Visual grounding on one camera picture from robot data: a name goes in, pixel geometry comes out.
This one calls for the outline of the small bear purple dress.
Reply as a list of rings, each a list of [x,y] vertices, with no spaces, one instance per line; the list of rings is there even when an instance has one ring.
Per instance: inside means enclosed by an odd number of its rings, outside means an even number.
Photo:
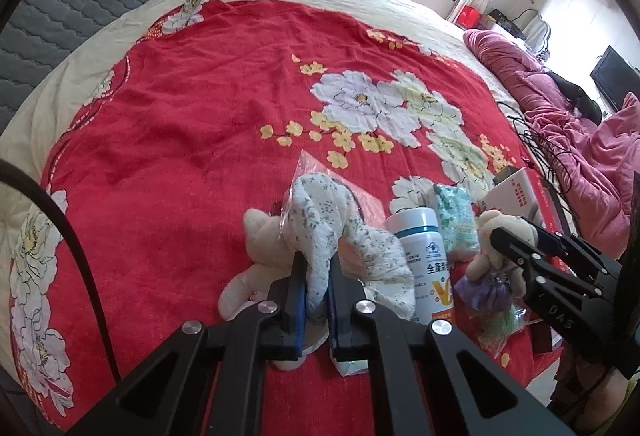
[[[463,303],[479,312],[507,312],[512,300],[526,293],[523,269],[491,246],[490,235],[504,228],[529,245],[538,241],[536,229],[525,219],[491,209],[477,219],[480,252],[466,267],[464,276],[454,285]]]

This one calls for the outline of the red and white box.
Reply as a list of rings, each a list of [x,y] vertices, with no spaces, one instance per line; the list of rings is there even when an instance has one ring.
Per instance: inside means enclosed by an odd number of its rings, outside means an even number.
[[[477,202],[480,211],[496,209],[503,214],[523,217],[544,225],[544,216],[525,168],[506,166],[494,178],[494,186]]]

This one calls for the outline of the cream teddy bear pink dress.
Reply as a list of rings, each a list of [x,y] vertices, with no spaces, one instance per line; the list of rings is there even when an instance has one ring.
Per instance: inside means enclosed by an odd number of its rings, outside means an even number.
[[[224,321],[265,300],[271,284],[291,274],[296,253],[309,261],[310,253],[297,240],[288,215],[273,216],[250,208],[243,215],[243,229],[250,266],[235,274],[218,298],[218,313]]]

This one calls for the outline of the pink quilt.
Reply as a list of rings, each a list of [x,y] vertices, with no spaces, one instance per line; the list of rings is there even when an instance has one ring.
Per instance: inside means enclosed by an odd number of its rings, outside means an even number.
[[[544,66],[490,30],[470,29],[465,46],[509,91],[530,128],[551,151],[555,174],[582,236],[620,257],[630,234],[632,183],[639,172],[639,100],[599,124],[582,116]]]

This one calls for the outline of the green tissue pack upper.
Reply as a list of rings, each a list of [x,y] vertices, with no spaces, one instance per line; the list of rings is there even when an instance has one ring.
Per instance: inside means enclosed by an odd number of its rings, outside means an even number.
[[[433,187],[439,231],[450,266],[480,252],[477,226],[469,192],[436,183]]]

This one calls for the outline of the white supplement bottle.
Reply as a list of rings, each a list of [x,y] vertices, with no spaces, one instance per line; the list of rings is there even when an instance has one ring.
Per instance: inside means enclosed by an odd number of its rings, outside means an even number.
[[[386,219],[386,227],[398,237],[414,277],[416,312],[413,320],[454,323],[454,295],[444,241],[434,209],[417,207]]]

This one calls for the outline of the red floral blanket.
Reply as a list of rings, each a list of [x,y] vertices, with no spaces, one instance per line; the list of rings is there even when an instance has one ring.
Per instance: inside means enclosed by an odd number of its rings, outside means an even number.
[[[122,372],[218,320],[250,263],[244,211],[278,208],[300,153],[386,211],[427,182],[482,197],[532,160],[460,36],[408,20],[209,0],[107,66],[36,177],[88,256]]]

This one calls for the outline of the black monitor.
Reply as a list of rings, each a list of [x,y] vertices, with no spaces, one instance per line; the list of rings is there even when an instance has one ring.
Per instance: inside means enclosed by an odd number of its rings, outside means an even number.
[[[611,46],[606,47],[590,77],[608,105],[617,112],[628,93],[640,96],[639,71],[630,66]]]

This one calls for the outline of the red box by window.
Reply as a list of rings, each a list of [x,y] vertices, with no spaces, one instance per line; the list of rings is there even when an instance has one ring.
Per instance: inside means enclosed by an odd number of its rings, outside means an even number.
[[[454,24],[463,29],[477,28],[482,17],[483,14],[472,6],[464,6],[456,17]]]

